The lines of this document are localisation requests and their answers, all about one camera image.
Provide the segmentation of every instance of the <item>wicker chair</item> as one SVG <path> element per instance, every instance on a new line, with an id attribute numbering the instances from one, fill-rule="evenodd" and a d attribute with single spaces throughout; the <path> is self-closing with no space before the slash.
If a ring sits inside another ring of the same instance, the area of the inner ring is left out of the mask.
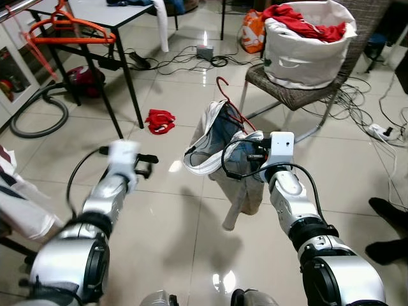
<path id="1" fill-rule="evenodd" d="M 377 24 L 381 20 L 381 17 L 385 14 L 386 9 L 391 3 L 390 0 L 336 0 L 336 1 L 344 5 L 356 19 L 358 34 L 357 37 L 353 38 L 349 45 L 347 57 L 336 79 L 330 85 L 322 89 L 314 90 L 287 89 L 285 87 L 279 86 L 269 81 L 268 77 L 263 71 L 262 64 L 253 66 L 248 69 L 247 74 L 245 76 L 245 85 L 242 91 L 239 109 L 242 111 L 242 108 L 244 107 L 248 83 L 251 83 L 256 87 L 262 89 L 263 91 L 269 93 L 278 101 L 254 113 L 249 114 L 248 116 L 246 116 L 248 119 L 251 119 L 283 103 L 291 110 L 291 112 L 289 112 L 288 116 L 286 117 L 286 120 L 282 127 L 282 130 L 286 130 L 293 116 L 293 111 L 305 105 L 316 102 L 320 99 L 331 97 L 330 102 L 327 103 L 327 108 L 321 122 L 307 133 L 296 137 L 295 142 L 299 142 L 300 140 L 310 136 L 311 134 L 314 134 L 322 127 L 322 125 L 327 119 L 327 116 L 330 112 L 330 109 L 334 101 L 336 100 L 337 93 L 340 87 L 349 77 L 351 71 L 353 70 L 354 66 L 357 63 L 360 54 L 364 50 L 368 39 L 374 32 Z"/>

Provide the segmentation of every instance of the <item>shiny floor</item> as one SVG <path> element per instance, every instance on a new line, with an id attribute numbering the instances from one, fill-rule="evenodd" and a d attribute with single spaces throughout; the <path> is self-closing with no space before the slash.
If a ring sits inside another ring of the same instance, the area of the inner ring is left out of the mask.
<path id="1" fill-rule="evenodd" d="M 171 51 L 167 54 L 159 50 L 153 16 L 144 15 L 123 27 L 122 39 L 126 47 L 135 48 L 140 55 L 163 60 L 171 59 L 187 46 L 203 42 L 206 33 L 208 44 L 214 46 L 216 54 L 233 53 L 242 16 L 227 15 L 226 38 L 220 41 L 219 10 L 219 1 L 202 1 L 197 10 L 179 17 L 178 31 L 174 30 L 173 18 L 169 18 Z M 106 53 L 102 48 L 94 50 Z M 239 51 L 236 58 L 248 61 L 254 55 Z M 73 55 L 65 67 L 81 64 L 84 60 Z M 194 64 L 190 62 L 182 67 Z M 172 64 L 161 72 L 169 73 L 179 67 Z M 208 178 L 194 176 L 178 166 L 204 108 L 210 101 L 221 98 L 215 85 L 216 76 L 229 82 L 226 92 L 238 103 L 247 68 L 231 64 L 207 72 L 178 71 L 172 75 L 134 71 L 143 118 L 151 108 L 168 110 L 177 118 L 177 126 L 161 136 L 135 124 L 136 116 L 122 73 L 104 71 L 106 91 L 125 137 L 140 142 L 142 153 L 156 154 L 160 163 L 151 178 L 141 179 L 137 191 L 126 198 L 110 241 L 110 282 L 102 305 L 135 306 L 147 294 L 165 289 L 178 296 L 180 306 L 227 306 L 235 288 L 262 290 L 281 306 L 307 304 L 296 252 L 279 227 L 267 190 L 259 212 L 254 216 L 241 215 L 234 231 L 227 232 L 221 223 L 230 204 L 222 191 Z M 378 99 L 387 89 L 392 74 L 390 68 L 378 64 L 369 75 L 358 75 L 372 86 L 362 107 L 382 126 L 389 123 L 380 113 Z M 368 89 L 361 81 L 349 83 L 362 91 Z M 35 140 L 17 138 L 6 130 L 0 135 L 0 143 L 15 150 L 20 174 L 55 200 L 55 211 L 65 220 L 69 212 L 64 193 L 71 171 L 86 153 L 109 143 L 117 135 L 100 100 L 83 99 L 84 105 L 77 107 L 64 94 L 58 97 L 69 107 L 70 117 L 64 127 Z M 244 113 L 271 100 L 259 89 L 249 87 Z M 408 97 L 396 80 L 384 100 L 384 110 L 400 122 L 399 112 L 408 106 L 407 102 Z M 319 105 L 309 109 L 322 110 Z M 283 123 L 287 114 L 288 109 L 280 106 L 253 123 L 263 131 L 272 131 Z M 30 131 L 41 130 L 58 119 L 57 110 L 37 103 L 22 116 L 20 126 Z M 318 120 L 298 111 L 290 130 L 299 134 Z M 397 152 L 398 170 L 393 179 L 392 198 L 395 203 L 408 205 L 407 149 Z M 329 119 L 320 132 L 295 145 L 294 160 L 313 175 L 328 222 L 364 258 L 368 244 L 398 238 L 395 230 L 368 205 L 371 197 L 388 197 L 387 181 L 393 159 L 386 147 L 373 142 L 353 121 Z M 106 158 L 94 156 L 79 171 L 72 190 L 78 208 L 105 166 Z M 311 194 L 310 185 L 304 177 L 301 179 Z M 27 277 L 22 260 L 22 256 L 0 248 L 1 306 L 11 305 L 22 299 L 18 295 L 27 293 L 17 285 L 19 279 Z M 405 264 L 373 265 L 383 279 L 388 305 L 407 305 Z"/>

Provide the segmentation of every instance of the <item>power adapter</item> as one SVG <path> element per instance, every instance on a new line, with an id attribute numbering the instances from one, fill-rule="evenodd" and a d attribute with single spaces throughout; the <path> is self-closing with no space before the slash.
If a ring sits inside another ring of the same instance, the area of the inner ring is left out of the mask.
<path id="1" fill-rule="evenodd" d="M 206 59 L 207 61 L 211 61 L 214 56 L 214 47 L 197 45 L 197 56 L 202 59 Z"/>
<path id="2" fill-rule="evenodd" d="M 122 65 L 119 62 L 113 61 L 109 58 L 98 60 L 98 65 L 100 68 L 104 68 L 104 69 L 112 70 L 112 71 L 116 71 L 122 67 Z"/>
<path id="3" fill-rule="evenodd" d="M 383 127 L 379 126 L 376 123 L 373 123 L 368 127 L 368 132 L 370 133 L 370 135 L 372 135 L 375 138 L 381 137 L 386 142 L 390 140 L 392 130 L 393 130 L 392 127 L 384 129 Z"/>

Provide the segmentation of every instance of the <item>person's leg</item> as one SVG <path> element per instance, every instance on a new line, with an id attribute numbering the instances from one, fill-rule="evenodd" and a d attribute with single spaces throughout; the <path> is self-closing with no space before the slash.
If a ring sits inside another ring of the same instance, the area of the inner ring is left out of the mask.
<path id="1" fill-rule="evenodd" d="M 386 219 L 392 226 L 399 226 L 408 231 L 408 212 L 395 208 L 384 199 L 371 198 L 368 202 L 375 212 Z"/>
<path id="2" fill-rule="evenodd" d="M 375 242 L 365 248 L 365 252 L 372 260 L 380 265 L 387 265 L 394 260 L 408 258 L 408 238 Z"/>

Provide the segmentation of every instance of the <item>red clothes hanger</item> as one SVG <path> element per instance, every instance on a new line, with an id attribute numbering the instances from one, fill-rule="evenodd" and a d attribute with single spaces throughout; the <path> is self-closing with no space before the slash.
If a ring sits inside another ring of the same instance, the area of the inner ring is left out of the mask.
<path id="1" fill-rule="evenodd" d="M 67 6 L 67 10 L 71 11 L 68 5 L 67 0 L 59 0 L 58 5 L 55 7 L 55 12 L 51 14 L 50 18 L 42 20 L 40 22 L 37 22 L 33 24 L 29 31 L 29 38 L 30 40 L 35 43 L 35 44 L 58 44 L 58 45 L 66 45 L 68 43 L 79 43 L 79 44 L 98 44 L 98 43 L 115 43 L 116 41 L 116 36 L 113 33 L 108 34 L 106 30 L 97 25 L 94 24 L 93 22 L 89 22 L 86 20 L 82 19 L 77 19 L 75 18 L 72 14 L 66 11 L 62 11 L 61 9 Z M 66 20 L 58 20 L 58 16 L 63 16 L 66 18 Z M 71 30 L 75 31 L 78 29 L 78 26 L 87 26 L 92 29 L 95 29 L 99 31 L 103 38 L 83 38 L 79 37 L 79 34 L 77 34 L 77 37 L 36 37 L 34 34 L 34 30 L 45 25 L 45 24 L 52 24 L 53 28 L 56 31 L 60 30 Z"/>
<path id="2" fill-rule="evenodd" d="M 233 120 L 235 120 L 235 121 L 241 123 L 241 124 L 243 124 L 244 122 L 248 123 L 248 125 L 249 125 L 254 131 L 256 131 L 256 128 L 252 125 L 252 123 L 251 123 L 248 119 L 246 119 L 246 118 L 241 114 L 241 112 L 240 112 L 240 111 L 236 108 L 236 106 L 231 102 L 230 97 L 228 97 L 228 96 L 226 95 L 226 93 L 223 91 L 223 89 L 221 88 L 221 85 L 220 85 L 220 83 L 219 83 L 220 80 L 223 81 L 226 85 L 229 85 L 229 83 L 228 83 L 223 77 L 217 76 L 217 79 L 216 79 L 217 86 L 218 86 L 218 89 L 219 89 L 219 91 L 221 92 L 221 94 L 226 98 L 226 100 L 227 100 L 226 104 L 229 104 L 229 106 L 231 106 L 232 108 L 234 108 L 234 110 L 235 110 L 235 111 L 237 112 L 237 114 L 239 115 L 239 118 L 236 118 L 236 117 L 231 116 L 231 115 L 229 115 L 229 117 L 230 117 L 231 119 L 233 119 Z"/>

